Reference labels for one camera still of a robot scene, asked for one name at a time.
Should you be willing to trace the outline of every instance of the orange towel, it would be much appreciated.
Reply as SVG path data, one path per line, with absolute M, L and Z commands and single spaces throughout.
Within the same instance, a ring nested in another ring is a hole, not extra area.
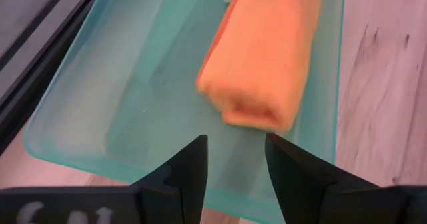
M 290 130 L 321 5 L 322 0 L 232 0 L 196 84 L 226 123 Z

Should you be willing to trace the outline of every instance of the green glass tray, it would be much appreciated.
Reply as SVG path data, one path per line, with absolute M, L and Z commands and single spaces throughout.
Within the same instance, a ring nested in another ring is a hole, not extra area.
M 343 1 L 324 0 L 304 99 L 286 136 L 332 163 Z M 28 152 L 131 183 L 208 134 L 205 205 L 283 223 L 265 133 L 224 124 L 195 90 L 226 8 L 224 0 L 97 0 L 26 130 Z

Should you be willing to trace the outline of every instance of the black metal edge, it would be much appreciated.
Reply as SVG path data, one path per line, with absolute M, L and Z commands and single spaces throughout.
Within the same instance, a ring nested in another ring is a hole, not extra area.
M 13 140 L 43 96 L 95 0 L 81 0 L 52 42 L 0 106 L 0 154 Z
M 18 49 L 0 71 L 0 112 L 11 92 L 33 68 L 84 2 L 85 0 L 59 0 L 57 5 L 28 37 L 27 42 L 23 43 L 23 48 Z
M 427 187 L 378 187 L 298 146 L 266 135 L 270 179 L 287 223 L 427 222 Z
M 42 8 L 34 19 L 24 28 L 23 32 L 16 38 L 16 40 L 9 46 L 9 48 L 0 56 L 0 71 L 7 62 L 14 56 L 14 54 L 21 48 L 22 44 L 28 39 L 28 37 L 36 30 L 39 24 L 44 20 L 44 18 L 52 11 L 54 6 L 59 2 L 59 0 L 48 0 L 47 4 Z
M 60 209 L 62 213 L 80 205 L 93 210 L 109 203 L 122 211 L 135 209 L 139 223 L 196 224 L 201 220 L 206 183 L 207 136 L 200 135 L 169 161 L 127 187 L 16 187 L 0 190 L 0 223 L 5 220 L 10 223 L 25 205 L 37 202 L 42 206 L 53 203 L 55 210 Z M 130 219 L 131 223 L 137 223 L 137 218 Z

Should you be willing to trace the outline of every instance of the frosted glass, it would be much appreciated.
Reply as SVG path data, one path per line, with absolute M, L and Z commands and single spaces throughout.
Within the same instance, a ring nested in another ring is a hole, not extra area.
M 283 223 L 263 131 L 232 127 L 195 90 L 224 0 L 97 0 L 25 134 L 34 156 L 133 182 L 209 136 L 205 204 Z M 324 0 L 287 139 L 334 162 L 343 0 Z

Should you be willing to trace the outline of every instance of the black frame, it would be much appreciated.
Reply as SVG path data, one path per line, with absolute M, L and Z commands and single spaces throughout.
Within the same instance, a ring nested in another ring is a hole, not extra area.
M 27 38 L 60 0 L 50 0 L 12 46 L 0 57 L 0 67 L 7 65 Z M 95 0 L 80 0 L 36 54 L 27 70 L 18 77 L 6 94 L 0 96 L 0 155 L 34 112 L 69 46 Z
M 206 184 L 207 135 L 200 135 L 128 187 L 0 190 L 0 224 L 196 224 Z
M 266 136 L 270 179 L 287 224 L 427 223 L 427 187 L 379 187 Z

